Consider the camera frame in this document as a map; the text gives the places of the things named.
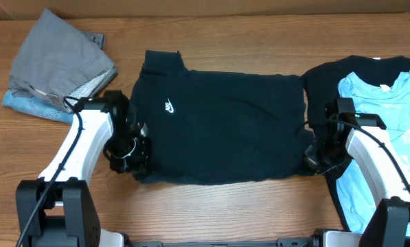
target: nike logo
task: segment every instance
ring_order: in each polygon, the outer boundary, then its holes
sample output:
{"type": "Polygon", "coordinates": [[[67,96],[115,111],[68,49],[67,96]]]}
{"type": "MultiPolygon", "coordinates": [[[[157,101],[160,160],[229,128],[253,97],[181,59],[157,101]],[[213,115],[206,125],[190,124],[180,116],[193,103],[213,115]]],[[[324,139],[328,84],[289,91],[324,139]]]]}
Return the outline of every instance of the nike logo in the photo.
{"type": "Polygon", "coordinates": [[[174,108],[172,107],[170,99],[168,99],[168,102],[165,102],[165,110],[168,111],[169,113],[174,112],[174,108]]]}

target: folded gray shirt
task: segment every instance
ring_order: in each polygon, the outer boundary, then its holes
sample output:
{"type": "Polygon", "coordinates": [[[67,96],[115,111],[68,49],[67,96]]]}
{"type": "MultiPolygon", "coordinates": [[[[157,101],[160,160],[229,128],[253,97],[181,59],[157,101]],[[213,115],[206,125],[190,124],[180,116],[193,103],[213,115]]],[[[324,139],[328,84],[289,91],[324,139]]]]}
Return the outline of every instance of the folded gray shirt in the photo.
{"type": "Polygon", "coordinates": [[[9,87],[15,96],[35,96],[70,111],[63,97],[78,97],[80,91],[84,92],[80,96],[92,96],[108,82],[94,79],[105,76],[113,66],[95,42],[45,9],[12,63],[9,87]]]}

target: folded black t-shirt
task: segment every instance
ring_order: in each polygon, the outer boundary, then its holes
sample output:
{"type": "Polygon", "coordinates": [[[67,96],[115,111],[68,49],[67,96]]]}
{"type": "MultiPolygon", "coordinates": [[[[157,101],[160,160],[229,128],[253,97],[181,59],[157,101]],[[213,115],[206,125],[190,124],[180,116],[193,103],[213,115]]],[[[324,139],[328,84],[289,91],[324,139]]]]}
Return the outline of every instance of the folded black t-shirt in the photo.
{"type": "Polygon", "coordinates": [[[144,182],[215,185],[312,172],[312,132],[296,75],[190,71],[180,53],[147,51],[130,102],[152,140],[144,182]]]}
{"type": "Polygon", "coordinates": [[[404,56],[375,60],[361,56],[349,56],[336,62],[327,62],[307,71],[301,77],[308,98],[308,122],[315,136],[323,140],[327,128],[326,105],[339,97],[337,84],[351,72],[373,86],[392,86],[400,72],[410,70],[410,59],[404,56]]]}

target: light blue cloth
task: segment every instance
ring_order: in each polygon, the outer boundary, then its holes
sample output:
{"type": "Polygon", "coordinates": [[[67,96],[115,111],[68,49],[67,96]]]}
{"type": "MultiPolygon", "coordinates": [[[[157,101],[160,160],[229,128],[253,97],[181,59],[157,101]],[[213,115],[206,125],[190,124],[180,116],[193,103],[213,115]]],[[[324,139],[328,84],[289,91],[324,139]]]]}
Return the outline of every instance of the light blue cloth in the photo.
{"type": "Polygon", "coordinates": [[[73,113],[58,110],[34,96],[15,97],[11,89],[6,92],[2,104],[21,113],[72,124],[73,113]]]}
{"type": "MultiPolygon", "coordinates": [[[[341,97],[354,100],[357,113],[380,116],[387,126],[394,150],[409,165],[410,172],[410,71],[401,72],[391,88],[366,84],[353,72],[339,82],[338,90],[341,97]]],[[[355,161],[337,180],[337,193],[350,230],[363,233],[376,207],[355,161]]]]}

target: wood grain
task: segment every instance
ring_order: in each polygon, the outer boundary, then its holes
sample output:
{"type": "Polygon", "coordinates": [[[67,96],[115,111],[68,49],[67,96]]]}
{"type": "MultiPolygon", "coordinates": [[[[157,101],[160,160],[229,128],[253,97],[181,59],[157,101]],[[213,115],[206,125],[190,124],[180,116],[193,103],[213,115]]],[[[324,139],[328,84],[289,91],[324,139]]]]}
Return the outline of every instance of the wood grain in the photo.
{"type": "MultiPolygon", "coordinates": [[[[410,14],[82,19],[78,29],[106,34],[119,68],[108,89],[130,95],[146,49],[179,50],[189,69],[297,74],[350,54],[410,57],[410,14]]],[[[53,159],[63,123],[1,106],[12,59],[33,21],[0,21],[0,246],[19,235],[14,192],[53,159]]],[[[100,157],[91,193],[102,226],[132,240],[272,240],[341,228],[324,177],[294,177],[214,187],[140,185],[100,157]]]]}

